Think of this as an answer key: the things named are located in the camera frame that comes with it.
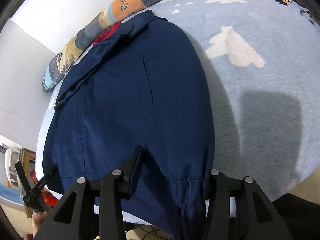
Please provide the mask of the person's left hand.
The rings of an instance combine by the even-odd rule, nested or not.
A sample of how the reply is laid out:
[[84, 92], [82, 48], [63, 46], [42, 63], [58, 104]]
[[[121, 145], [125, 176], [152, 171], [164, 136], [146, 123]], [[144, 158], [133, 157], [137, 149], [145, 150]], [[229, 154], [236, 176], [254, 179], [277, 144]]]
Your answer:
[[44, 220], [48, 217], [49, 213], [47, 211], [40, 212], [38, 209], [33, 209], [33, 214], [31, 217], [31, 226], [33, 238], [38, 232]]

